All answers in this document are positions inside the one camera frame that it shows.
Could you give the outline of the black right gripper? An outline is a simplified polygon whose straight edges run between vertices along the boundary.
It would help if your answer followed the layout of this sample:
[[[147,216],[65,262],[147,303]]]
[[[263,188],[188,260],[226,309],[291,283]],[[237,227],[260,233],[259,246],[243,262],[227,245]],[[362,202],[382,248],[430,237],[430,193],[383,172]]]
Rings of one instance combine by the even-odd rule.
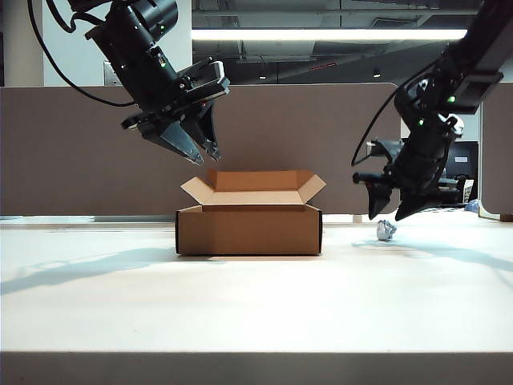
[[[439,207],[439,192],[427,192],[434,183],[440,164],[446,155],[446,140],[414,139],[413,141],[371,140],[370,149],[362,158],[353,155],[355,166],[371,157],[384,157],[386,164],[380,173],[356,172],[355,184],[364,184],[368,192],[368,216],[374,219],[390,203],[395,188],[401,190],[400,205],[395,220],[400,221],[425,209]]]

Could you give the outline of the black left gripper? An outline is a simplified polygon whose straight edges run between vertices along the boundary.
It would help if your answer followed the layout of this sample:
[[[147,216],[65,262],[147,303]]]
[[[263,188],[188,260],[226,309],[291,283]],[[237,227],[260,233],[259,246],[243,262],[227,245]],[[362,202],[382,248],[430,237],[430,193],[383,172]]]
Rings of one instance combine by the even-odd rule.
[[[202,165],[204,159],[194,141],[215,161],[220,159],[213,104],[215,81],[180,77],[163,93],[155,106],[141,106],[141,112],[122,122],[124,129],[137,129],[144,138],[160,138],[160,145]]]

